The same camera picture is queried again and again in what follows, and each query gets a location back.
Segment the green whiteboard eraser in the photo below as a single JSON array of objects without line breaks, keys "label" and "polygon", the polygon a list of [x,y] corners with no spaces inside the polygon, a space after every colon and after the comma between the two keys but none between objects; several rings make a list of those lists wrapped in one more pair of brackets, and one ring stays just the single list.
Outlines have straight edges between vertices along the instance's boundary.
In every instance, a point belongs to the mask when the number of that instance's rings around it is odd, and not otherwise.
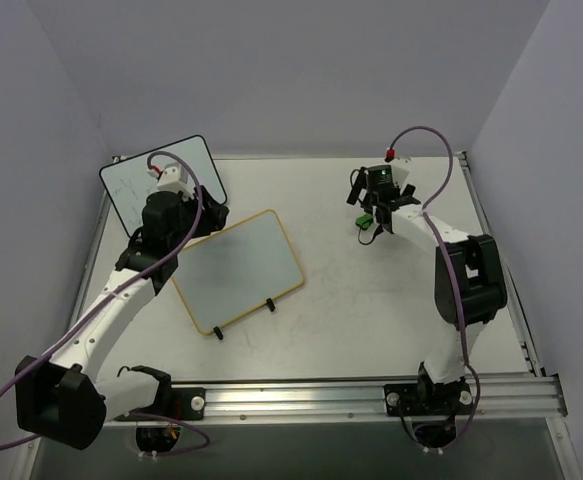
[{"label": "green whiteboard eraser", "polygon": [[355,225],[360,230],[367,230],[373,224],[374,218],[372,214],[364,214],[355,220]]}]

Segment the yellow framed whiteboard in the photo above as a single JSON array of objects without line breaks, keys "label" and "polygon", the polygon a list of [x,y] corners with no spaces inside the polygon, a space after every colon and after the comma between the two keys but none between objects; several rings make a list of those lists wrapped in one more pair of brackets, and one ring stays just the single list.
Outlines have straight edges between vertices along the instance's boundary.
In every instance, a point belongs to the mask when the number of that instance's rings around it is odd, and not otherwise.
[{"label": "yellow framed whiteboard", "polygon": [[185,247],[172,281],[201,335],[223,329],[304,285],[277,212],[267,209]]}]

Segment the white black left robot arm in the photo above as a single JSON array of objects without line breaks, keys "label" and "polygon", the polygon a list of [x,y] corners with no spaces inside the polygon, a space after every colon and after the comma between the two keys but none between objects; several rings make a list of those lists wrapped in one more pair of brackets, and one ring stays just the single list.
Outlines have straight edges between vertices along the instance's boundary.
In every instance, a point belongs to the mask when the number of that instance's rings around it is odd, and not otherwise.
[{"label": "white black left robot arm", "polygon": [[125,414],[161,419],[174,410],[170,374],[137,365],[110,380],[98,373],[112,347],[178,267],[192,238],[224,228],[229,210],[204,187],[192,196],[149,195],[142,224],[130,237],[96,300],[68,341],[16,367],[16,418],[26,431],[83,450],[103,425]]}]

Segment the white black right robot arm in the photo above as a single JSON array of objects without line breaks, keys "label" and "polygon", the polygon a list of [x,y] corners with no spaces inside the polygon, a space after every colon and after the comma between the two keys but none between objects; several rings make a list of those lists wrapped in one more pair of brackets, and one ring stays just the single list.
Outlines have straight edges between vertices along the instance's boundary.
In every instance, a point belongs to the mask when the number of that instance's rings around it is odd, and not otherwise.
[{"label": "white black right robot arm", "polygon": [[467,414],[477,400],[469,387],[470,355],[478,336],[507,305],[496,240],[473,235],[429,214],[398,167],[360,167],[350,174],[347,202],[362,208],[356,225],[399,236],[434,256],[433,299],[443,321],[441,343],[418,368],[415,384],[392,388],[389,411],[417,416]]}]

